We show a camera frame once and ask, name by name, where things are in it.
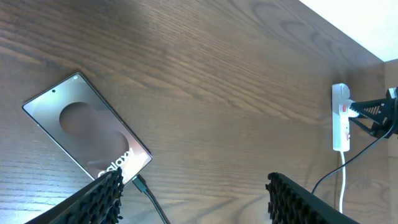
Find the wood grain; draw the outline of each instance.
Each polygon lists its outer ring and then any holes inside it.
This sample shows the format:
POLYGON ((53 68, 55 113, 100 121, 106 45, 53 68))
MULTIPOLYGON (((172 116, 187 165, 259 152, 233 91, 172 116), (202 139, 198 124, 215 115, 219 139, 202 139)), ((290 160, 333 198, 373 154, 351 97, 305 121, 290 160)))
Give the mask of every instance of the wood grain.
MULTIPOLYGON (((311 189, 338 165, 330 87, 384 95, 382 62, 293 0, 2 1, 0 215, 22 223, 90 179, 21 110, 84 72, 145 142, 142 172, 172 223, 267 223, 264 184, 311 189)), ((353 157, 371 142, 353 128, 353 157)), ((389 223, 387 146, 348 168, 345 214, 389 223)), ((340 178, 317 195, 336 206, 340 178)), ((134 186, 124 223, 160 223, 134 186)))

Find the usb cable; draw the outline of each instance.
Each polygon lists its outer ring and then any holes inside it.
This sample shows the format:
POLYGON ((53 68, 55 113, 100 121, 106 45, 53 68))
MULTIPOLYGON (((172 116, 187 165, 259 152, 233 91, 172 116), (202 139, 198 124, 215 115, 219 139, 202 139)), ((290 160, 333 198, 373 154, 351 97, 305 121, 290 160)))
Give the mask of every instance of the usb cable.
POLYGON ((163 212, 162 207, 160 207, 159 203, 157 202, 154 194, 149 190, 145 179, 141 176, 141 175, 137 175, 132 182, 134 183, 134 185, 138 188, 138 190, 140 192, 143 192, 144 194, 146 194, 149 198, 149 200, 151 200, 151 202, 154 204, 154 207, 157 210, 157 213, 159 213, 160 218, 162 219, 164 224, 170 224, 169 219, 166 217, 166 214, 163 212))

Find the wall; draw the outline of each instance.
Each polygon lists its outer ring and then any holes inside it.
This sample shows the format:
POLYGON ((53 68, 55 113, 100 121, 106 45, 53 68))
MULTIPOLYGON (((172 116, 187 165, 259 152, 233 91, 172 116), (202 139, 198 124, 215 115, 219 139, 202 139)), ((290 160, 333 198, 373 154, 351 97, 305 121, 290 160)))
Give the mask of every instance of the wall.
MULTIPOLYGON (((398 60, 385 63, 386 89, 398 86, 398 60)), ((391 223, 398 224, 398 139, 388 139, 391 223)))
POLYGON ((398 58, 397 0, 301 0, 383 61, 398 58))

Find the power strip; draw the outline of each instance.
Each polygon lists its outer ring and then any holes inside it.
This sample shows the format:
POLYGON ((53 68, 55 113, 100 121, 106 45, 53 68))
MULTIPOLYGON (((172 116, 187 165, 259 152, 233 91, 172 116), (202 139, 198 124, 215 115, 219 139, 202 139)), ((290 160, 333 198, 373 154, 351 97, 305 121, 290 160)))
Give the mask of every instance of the power strip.
POLYGON ((354 101, 349 99, 349 88, 344 83, 331 86, 331 109, 333 123, 333 150, 349 151, 349 117, 359 114, 350 109, 354 101))

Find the white wall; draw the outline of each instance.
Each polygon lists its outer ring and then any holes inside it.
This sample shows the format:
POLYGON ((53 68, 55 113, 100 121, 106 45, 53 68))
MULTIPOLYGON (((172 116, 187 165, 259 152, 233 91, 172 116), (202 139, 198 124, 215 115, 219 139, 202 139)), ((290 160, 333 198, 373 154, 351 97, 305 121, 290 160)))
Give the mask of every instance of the white wall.
POLYGON ((301 0, 383 61, 398 58, 398 0, 301 0))

